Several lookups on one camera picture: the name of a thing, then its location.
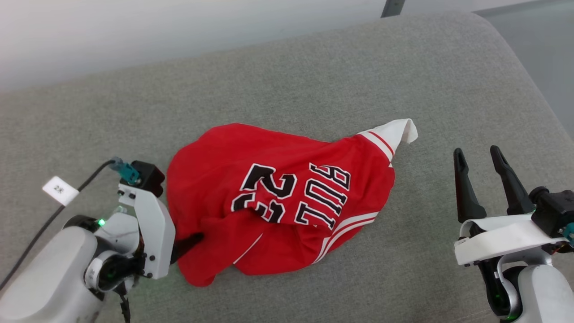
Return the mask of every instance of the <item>red jersey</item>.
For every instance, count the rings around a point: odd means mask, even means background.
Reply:
[[[231,264],[264,275],[320,261],[375,220],[394,183],[395,150],[416,138],[410,119],[334,143],[243,124],[212,128],[168,168],[176,241],[204,234],[178,261],[181,272],[207,286]]]

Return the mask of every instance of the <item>white wall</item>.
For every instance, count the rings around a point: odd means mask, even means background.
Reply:
[[[471,12],[529,1],[533,0],[405,0],[401,14],[431,13],[447,10]]]
[[[385,0],[0,0],[0,93],[343,28]]]
[[[574,139],[574,1],[527,3],[483,17],[508,42]]]

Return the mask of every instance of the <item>couch cushion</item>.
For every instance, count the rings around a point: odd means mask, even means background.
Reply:
[[[393,159],[390,199],[354,239],[301,271],[229,268],[205,289],[173,267],[130,293],[133,321],[493,322],[478,269],[453,255],[452,152],[463,148],[482,205],[503,214],[490,145],[527,190],[552,191],[572,188],[574,145],[501,36],[466,13],[385,18],[1,96],[0,276],[57,208],[41,191],[54,175],[77,187],[114,155],[166,170],[179,148],[230,122],[332,141],[399,118],[413,119],[419,139]],[[117,180],[102,173],[33,254],[72,215],[109,216]],[[572,282],[572,256],[554,262]],[[122,322],[109,299],[100,320]]]

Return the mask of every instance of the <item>white label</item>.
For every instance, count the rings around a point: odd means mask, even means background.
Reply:
[[[456,248],[458,245],[467,242],[468,240],[470,240],[470,238],[466,237],[466,238],[464,238],[464,239],[460,239],[460,240],[455,241],[455,248]]]
[[[58,176],[54,176],[42,189],[64,206],[67,206],[80,194],[77,189],[64,182]]]

